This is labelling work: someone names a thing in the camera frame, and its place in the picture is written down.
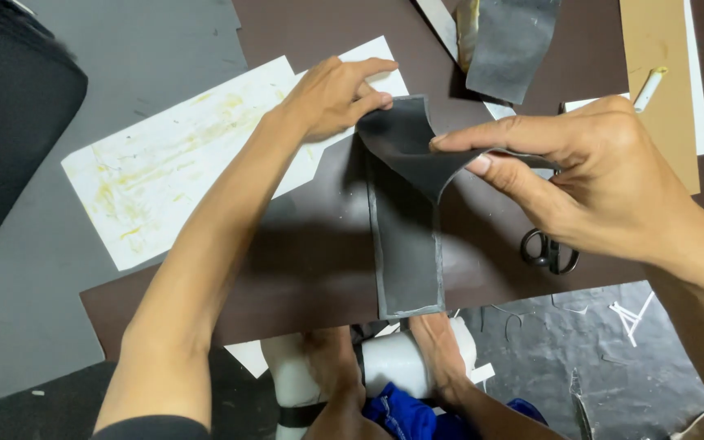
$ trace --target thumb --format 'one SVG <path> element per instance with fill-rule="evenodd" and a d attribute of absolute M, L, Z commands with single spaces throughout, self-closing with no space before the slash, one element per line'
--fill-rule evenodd
<path fill-rule="evenodd" d="M 557 215 L 576 205 L 572 196 L 531 171 L 517 157 L 481 154 L 466 169 L 513 199 L 545 233 L 560 226 L 554 224 Z"/>
<path fill-rule="evenodd" d="M 347 112 L 349 119 L 357 124 L 357 120 L 380 107 L 392 104 L 393 96 L 385 92 L 373 92 L 350 104 Z"/>

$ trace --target right hand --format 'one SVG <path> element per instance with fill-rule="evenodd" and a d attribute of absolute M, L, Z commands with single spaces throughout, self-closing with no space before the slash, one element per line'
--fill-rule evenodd
<path fill-rule="evenodd" d="M 564 171 L 549 181 L 502 154 L 484 154 L 467 169 L 511 197 L 547 235 L 579 251 L 666 265 L 685 251 L 685 237 L 703 229 L 704 211 L 620 96 L 558 117 L 506 117 L 437 136 L 431 146 L 499 146 L 559 163 Z"/>

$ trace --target foot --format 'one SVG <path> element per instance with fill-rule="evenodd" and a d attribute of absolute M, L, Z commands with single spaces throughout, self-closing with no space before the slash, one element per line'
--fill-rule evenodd
<path fill-rule="evenodd" d="M 337 393 L 352 393 L 362 408 L 365 387 L 352 349 L 349 326 L 312 330 L 304 334 L 304 352 L 311 376 L 328 398 Z"/>
<path fill-rule="evenodd" d="M 443 312 L 412 316 L 409 329 L 420 347 L 428 371 L 433 375 L 438 397 L 450 406 L 458 405 L 460 393 L 474 384 L 466 376 L 466 365 L 450 327 L 450 319 Z"/>

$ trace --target curved black foam piece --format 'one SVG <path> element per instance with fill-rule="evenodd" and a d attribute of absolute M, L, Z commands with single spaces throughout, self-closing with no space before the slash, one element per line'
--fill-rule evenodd
<path fill-rule="evenodd" d="M 447 184 L 475 157 L 488 151 L 511 154 L 532 168 L 560 169 L 559 165 L 534 154 L 519 154 L 503 148 L 478 148 L 457 153 L 437 153 L 429 148 L 436 135 L 428 119 L 425 95 L 395 98 L 390 110 L 375 110 L 357 122 L 369 151 L 415 186 L 435 205 Z"/>

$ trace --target left hand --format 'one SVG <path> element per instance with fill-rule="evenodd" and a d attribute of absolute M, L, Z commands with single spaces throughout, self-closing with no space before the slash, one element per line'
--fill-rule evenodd
<path fill-rule="evenodd" d="M 304 140 L 325 139 L 357 124 L 370 111 L 391 108 L 393 96 L 377 92 L 365 79 L 397 68 L 398 63 L 388 59 L 343 63 L 332 56 L 312 67 L 281 107 L 304 125 Z"/>

